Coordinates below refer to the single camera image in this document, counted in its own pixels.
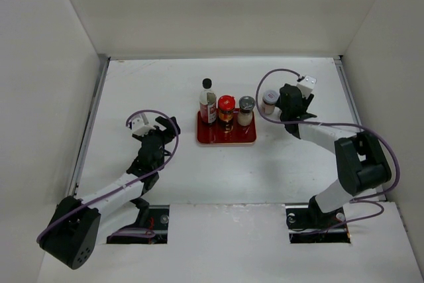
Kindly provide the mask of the white lid spice jar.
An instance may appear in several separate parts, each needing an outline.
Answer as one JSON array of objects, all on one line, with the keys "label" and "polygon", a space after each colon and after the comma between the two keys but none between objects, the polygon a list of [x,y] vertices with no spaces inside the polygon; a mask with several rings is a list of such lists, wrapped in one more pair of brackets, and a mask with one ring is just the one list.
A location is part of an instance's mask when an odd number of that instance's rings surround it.
[{"label": "white lid spice jar", "polygon": [[273,114],[278,98],[279,94],[272,89],[269,89],[263,93],[261,110],[265,115]]}]

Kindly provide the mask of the clear lid salt grinder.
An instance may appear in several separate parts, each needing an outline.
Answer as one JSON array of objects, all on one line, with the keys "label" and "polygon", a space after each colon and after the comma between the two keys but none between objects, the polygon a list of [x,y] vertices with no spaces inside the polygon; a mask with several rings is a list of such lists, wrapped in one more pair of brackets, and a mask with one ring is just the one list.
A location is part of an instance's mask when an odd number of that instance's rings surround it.
[{"label": "clear lid salt grinder", "polygon": [[253,109],[255,106],[255,99],[251,96],[243,96],[239,99],[239,111],[237,115],[237,122],[243,127],[251,124],[253,118]]}]

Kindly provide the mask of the red lid chili sauce jar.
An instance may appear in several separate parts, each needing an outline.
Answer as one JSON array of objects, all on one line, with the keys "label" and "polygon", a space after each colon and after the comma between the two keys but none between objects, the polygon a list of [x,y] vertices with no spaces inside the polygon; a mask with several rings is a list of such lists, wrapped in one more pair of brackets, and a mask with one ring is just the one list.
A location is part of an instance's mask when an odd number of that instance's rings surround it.
[{"label": "red lid chili sauce jar", "polygon": [[222,95],[218,100],[218,124],[225,132],[233,129],[236,101],[231,95]]}]

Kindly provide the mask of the soy sauce bottle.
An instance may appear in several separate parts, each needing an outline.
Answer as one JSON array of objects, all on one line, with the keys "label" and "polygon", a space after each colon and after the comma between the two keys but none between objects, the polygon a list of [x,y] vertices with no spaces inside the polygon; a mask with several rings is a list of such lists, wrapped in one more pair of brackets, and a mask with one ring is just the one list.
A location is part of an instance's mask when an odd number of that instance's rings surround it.
[{"label": "soy sauce bottle", "polygon": [[203,90],[199,96],[199,112],[201,120],[206,125],[212,125],[217,118],[217,96],[212,90],[210,78],[202,81]]}]

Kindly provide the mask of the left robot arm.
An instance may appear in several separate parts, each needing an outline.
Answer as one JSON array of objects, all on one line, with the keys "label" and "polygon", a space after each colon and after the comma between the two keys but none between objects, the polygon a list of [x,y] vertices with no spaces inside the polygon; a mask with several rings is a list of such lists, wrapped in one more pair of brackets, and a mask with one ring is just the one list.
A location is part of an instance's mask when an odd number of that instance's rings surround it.
[{"label": "left robot arm", "polygon": [[125,123],[132,137],[140,142],[137,156],[125,173],[91,195],[64,198],[36,239],[44,252],[72,270],[80,268],[91,256],[101,222],[151,190],[159,172],[175,155],[166,150],[166,145],[179,143],[181,129],[177,119],[156,111],[156,124],[149,125],[145,114],[137,111]]}]

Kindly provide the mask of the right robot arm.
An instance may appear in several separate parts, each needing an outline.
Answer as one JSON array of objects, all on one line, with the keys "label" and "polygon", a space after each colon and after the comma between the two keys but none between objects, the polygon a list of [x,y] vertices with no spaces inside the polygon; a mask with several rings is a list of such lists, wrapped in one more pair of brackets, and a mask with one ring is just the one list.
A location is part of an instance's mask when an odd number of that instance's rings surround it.
[{"label": "right robot arm", "polygon": [[392,172],[375,134],[361,129],[345,131],[322,123],[314,125],[315,116],[307,112],[313,94],[305,94],[300,85],[286,84],[279,90],[276,107],[286,131],[312,142],[335,155],[337,179],[308,203],[307,219],[315,227],[331,220],[331,214],[358,194],[391,180]]}]

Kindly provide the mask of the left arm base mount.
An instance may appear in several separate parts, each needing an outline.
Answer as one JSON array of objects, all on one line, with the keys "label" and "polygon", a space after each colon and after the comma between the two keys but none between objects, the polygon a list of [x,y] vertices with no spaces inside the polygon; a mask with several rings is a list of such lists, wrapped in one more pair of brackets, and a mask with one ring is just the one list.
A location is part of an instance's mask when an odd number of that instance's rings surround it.
[{"label": "left arm base mount", "polygon": [[109,245],[165,245],[168,243],[169,205],[150,205],[145,199],[129,202],[128,223],[106,238]]}]

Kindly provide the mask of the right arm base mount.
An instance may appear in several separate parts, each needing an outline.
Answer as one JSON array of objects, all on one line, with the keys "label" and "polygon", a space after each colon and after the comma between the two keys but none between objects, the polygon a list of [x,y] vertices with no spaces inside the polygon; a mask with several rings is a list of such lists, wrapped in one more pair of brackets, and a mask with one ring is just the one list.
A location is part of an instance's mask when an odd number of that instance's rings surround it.
[{"label": "right arm base mount", "polygon": [[286,206],[286,225],[291,244],[350,243],[344,209],[314,217],[307,204]]}]

